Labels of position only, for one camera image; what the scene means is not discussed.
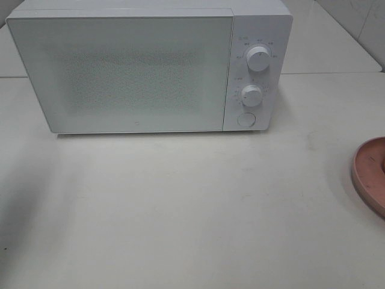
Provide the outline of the white round door release button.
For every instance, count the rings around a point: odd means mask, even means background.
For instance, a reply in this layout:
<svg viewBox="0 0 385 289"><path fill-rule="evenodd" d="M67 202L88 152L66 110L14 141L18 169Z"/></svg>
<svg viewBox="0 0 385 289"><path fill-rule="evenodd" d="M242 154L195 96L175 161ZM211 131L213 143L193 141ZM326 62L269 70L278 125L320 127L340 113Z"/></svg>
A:
<svg viewBox="0 0 385 289"><path fill-rule="evenodd" d="M237 118L238 125L244 128L252 127L256 122L256 116L253 113L243 113Z"/></svg>

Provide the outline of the white microwave knob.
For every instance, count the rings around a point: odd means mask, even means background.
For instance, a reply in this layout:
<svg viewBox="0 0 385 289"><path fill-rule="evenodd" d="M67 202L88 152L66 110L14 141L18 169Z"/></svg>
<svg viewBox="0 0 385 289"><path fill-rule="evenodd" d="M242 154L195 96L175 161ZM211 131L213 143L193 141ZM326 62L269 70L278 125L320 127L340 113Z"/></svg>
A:
<svg viewBox="0 0 385 289"><path fill-rule="evenodd" d="M251 47L245 56L247 66L253 72L261 72L270 65L271 51L264 45Z"/></svg>
<svg viewBox="0 0 385 289"><path fill-rule="evenodd" d="M258 85L248 85L241 90L241 102L246 107L256 107L262 99L263 92Z"/></svg>

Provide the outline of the white microwave door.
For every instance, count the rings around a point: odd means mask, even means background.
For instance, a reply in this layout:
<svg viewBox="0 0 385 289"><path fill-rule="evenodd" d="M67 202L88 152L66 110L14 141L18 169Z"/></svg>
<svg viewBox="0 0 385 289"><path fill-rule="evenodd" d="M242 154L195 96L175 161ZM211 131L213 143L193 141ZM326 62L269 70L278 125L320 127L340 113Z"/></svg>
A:
<svg viewBox="0 0 385 289"><path fill-rule="evenodd" d="M219 131L231 17L12 19L57 134Z"/></svg>

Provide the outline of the white microwave oven body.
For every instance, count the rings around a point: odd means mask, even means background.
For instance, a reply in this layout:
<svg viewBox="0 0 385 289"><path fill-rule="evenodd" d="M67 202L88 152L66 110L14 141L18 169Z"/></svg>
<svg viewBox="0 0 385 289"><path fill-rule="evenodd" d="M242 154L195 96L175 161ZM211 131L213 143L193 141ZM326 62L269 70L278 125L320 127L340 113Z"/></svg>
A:
<svg viewBox="0 0 385 289"><path fill-rule="evenodd" d="M6 23L8 26L12 19L189 17L232 18L223 126L219 131L267 129L293 21L281 1L23 1L10 13ZM246 62L246 52L256 45L264 45L271 51L269 66L261 72L251 71ZM256 107L246 107L241 102L241 90L248 85L262 89L263 99ZM243 113L256 116L252 127L238 125L237 118Z"/></svg>

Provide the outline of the pink round plate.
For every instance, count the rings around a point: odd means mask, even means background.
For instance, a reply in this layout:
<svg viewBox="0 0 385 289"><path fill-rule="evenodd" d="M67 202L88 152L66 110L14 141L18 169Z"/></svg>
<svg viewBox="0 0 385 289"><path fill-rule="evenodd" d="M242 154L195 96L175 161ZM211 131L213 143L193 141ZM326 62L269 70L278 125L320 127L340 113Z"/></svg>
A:
<svg viewBox="0 0 385 289"><path fill-rule="evenodd" d="M384 137L368 140L357 148L351 177L364 203L384 219Z"/></svg>

